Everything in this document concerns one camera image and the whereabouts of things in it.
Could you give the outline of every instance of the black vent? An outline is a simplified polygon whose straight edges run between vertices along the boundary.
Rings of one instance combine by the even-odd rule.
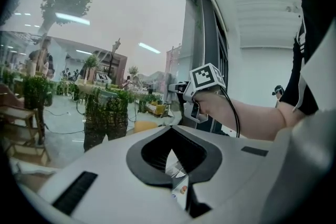
[[[173,150],[187,173],[193,171],[206,158],[206,150],[174,129],[145,145],[142,158],[152,167],[165,172],[166,161]]]
[[[53,206],[66,215],[70,215],[97,176],[98,175],[94,173],[83,172],[53,203]]]

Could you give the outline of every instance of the hair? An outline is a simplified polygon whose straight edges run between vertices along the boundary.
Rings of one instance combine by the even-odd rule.
[[[281,85],[277,85],[275,88],[274,88],[274,92],[280,92],[281,95],[284,94],[284,89]]]

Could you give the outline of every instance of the yellow object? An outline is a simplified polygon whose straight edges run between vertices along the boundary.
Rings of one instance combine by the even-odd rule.
[[[156,106],[155,115],[162,115],[164,113],[165,105],[159,104]]]
[[[142,131],[157,128],[157,124],[151,121],[136,121],[134,123],[134,133],[140,133]]]

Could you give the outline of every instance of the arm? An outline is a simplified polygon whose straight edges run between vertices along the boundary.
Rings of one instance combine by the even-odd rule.
[[[195,95],[203,113],[236,130],[233,111],[225,97],[214,93],[201,92]],[[292,112],[293,106],[280,102],[277,108],[244,104],[232,100],[240,121],[241,134],[247,138],[273,141],[278,131],[296,125],[305,117],[301,111]]]

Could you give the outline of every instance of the black shirt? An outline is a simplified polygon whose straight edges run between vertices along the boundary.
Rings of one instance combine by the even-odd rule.
[[[301,62],[304,57],[307,63],[317,47],[322,42],[329,29],[334,13],[335,0],[302,0],[303,20],[300,32],[305,32],[306,38],[303,46],[300,38],[295,38],[293,46],[293,69],[290,80],[280,102],[296,106],[299,101],[299,79]],[[307,86],[304,91],[303,104],[299,108],[306,115],[314,114],[318,110],[316,101]]]

